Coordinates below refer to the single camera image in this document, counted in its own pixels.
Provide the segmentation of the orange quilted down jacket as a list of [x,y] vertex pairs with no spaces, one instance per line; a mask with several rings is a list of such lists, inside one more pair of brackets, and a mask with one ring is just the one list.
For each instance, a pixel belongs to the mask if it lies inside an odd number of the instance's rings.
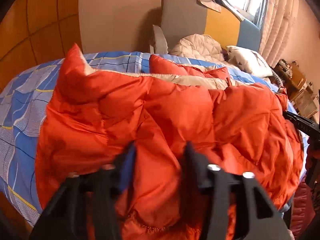
[[198,239],[205,198],[182,167],[187,142],[225,171],[253,172],[277,208],[303,167],[298,131],[284,119],[285,93],[238,85],[152,55],[151,75],[89,66],[69,50],[41,127],[35,161],[45,207],[71,172],[110,164],[129,143],[136,157],[116,210],[123,239]]

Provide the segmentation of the wooden rattan chair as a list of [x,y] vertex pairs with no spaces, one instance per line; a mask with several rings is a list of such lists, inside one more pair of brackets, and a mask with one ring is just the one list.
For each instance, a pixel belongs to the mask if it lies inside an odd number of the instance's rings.
[[296,94],[292,100],[292,104],[297,113],[304,118],[310,119],[318,113],[318,108],[306,89],[302,89]]

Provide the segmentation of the wooden desk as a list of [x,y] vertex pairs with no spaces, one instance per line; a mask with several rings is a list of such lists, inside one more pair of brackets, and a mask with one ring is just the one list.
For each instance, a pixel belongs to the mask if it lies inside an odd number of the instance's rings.
[[289,63],[284,59],[280,59],[273,70],[281,78],[291,101],[303,89],[313,95],[313,84],[310,84],[306,79],[297,61]]

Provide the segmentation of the white patterned pillow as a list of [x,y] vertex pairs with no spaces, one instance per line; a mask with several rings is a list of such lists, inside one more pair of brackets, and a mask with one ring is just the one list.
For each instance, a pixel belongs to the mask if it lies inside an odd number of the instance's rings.
[[237,47],[227,46],[228,62],[237,66],[243,72],[264,78],[272,76],[272,69],[265,59],[256,51]]

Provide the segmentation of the blue plaid bed sheet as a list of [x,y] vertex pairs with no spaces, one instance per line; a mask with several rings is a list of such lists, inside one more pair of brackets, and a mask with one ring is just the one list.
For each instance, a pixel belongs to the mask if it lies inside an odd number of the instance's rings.
[[[222,67],[221,63],[169,54],[160,56],[176,63]],[[105,51],[84,57],[97,69],[149,73],[149,53]],[[58,59],[29,68],[16,75],[1,92],[1,192],[31,227],[42,211],[35,183],[37,140],[63,61]],[[234,80],[258,82],[274,92],[278,90],[276,85],[235,67],[228,71]]]

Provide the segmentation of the right floral curtain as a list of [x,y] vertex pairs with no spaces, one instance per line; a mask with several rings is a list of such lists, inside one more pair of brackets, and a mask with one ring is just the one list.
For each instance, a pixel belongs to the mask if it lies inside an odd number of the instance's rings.
[[267,0],[259,54],[275,67],[288,43],[296,21],[299,0]]

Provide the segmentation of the grey yellow blue headboard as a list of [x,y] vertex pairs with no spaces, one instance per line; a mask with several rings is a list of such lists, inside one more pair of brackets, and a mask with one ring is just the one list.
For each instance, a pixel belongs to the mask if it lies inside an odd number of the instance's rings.
[[258,51],[261,33],[248,19],[239,20],[230,10],[221,12],[205,7],[197,0],[162,0],[161,29],[172,50],[189,35],[209,35],[222,48],[238,46]]

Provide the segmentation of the wooden wardrobe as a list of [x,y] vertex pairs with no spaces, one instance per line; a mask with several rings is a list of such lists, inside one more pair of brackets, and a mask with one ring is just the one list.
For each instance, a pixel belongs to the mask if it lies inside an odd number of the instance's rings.
[[15,0],[1,21],[1,89],[22,71],[81,46],[79,0]]

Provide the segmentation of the grey bed side rail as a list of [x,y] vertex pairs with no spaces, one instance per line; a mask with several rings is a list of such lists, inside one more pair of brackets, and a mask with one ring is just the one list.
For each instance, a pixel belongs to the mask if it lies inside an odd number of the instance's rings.
[[149,43],[150,54],[167,54],[168,44],[160,26],[152,26],[152,36]]

